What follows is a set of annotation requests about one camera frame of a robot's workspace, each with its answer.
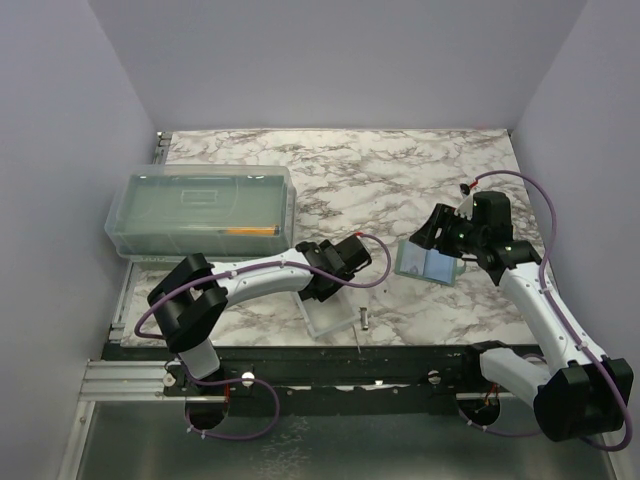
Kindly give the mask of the green leather card holder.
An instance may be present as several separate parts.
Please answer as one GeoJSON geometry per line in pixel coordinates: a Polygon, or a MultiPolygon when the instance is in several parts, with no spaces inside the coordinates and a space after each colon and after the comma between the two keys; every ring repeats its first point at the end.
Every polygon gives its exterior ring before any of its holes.
{"type": "Polygon", "coordinates": [[[418,247],[407,240],[399,242],[394,269],[397,275],[453,286],[465,271],[466,263],[461,259],[418,247]]]}

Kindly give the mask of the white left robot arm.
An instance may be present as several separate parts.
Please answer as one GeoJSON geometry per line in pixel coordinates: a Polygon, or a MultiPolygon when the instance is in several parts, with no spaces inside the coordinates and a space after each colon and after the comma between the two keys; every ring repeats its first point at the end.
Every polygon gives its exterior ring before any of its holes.
{"type": "Polygon", "coordinates": [[[236,263],[209,264],[202,254],[193,254],[151,291],[147,302],[168,350],[188,369],[188,384],[209,395],[222,380],[209,335],[226,308],[281,292],[323,302],[371,262],[355,234],[337,244],[304,241],[278,255],[236,263]]]}

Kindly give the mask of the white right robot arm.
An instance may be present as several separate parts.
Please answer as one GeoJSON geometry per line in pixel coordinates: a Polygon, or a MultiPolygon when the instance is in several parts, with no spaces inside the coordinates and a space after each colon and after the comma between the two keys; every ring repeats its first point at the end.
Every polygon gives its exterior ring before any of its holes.
{"type": "Polygon", "coordinates": [[[624,430],[617,447],[629,444],[633,370],[579,326],[549,284],[543,258],[529,241],[515,239],[505,194],[470,194],[459,207],[438,203],[409,240],[456,259],[473,256],[523,316],[543,354],[546,364],[537,366],[500,341],[473,344],[459,370],[467,389],[505,388],[532,408],[541,432],[554,442],[624,430]]]}

